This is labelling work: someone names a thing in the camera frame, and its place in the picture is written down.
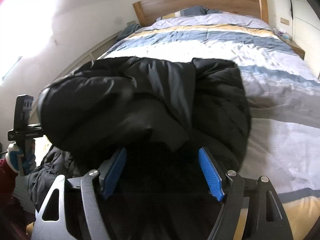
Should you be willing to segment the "blue white gloved left hand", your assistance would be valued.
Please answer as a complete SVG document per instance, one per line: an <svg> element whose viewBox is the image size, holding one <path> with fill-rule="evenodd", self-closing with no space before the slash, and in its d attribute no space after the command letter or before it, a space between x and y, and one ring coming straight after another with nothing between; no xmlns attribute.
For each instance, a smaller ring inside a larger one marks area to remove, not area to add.
<svg viewBox="0 0 320 240"><path fill-rule="evenodd" d="M27 176L36 167L35 140L28 139L23 150L15 142L9 144L5 159L9 167L20 176Z"/></svg>

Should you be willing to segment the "red sleeve left forearm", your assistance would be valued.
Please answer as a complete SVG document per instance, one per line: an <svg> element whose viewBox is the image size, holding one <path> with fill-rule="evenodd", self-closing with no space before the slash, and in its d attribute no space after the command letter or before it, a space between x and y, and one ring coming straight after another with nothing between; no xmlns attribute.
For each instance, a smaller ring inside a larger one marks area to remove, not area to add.
<svg viewBox="0 0 320 240"><path fill-rule="evenodd" d="M18 173L5 159L1 159L1 239L29 239L25 228L13 223L3 212L9 205Z"/></svg>

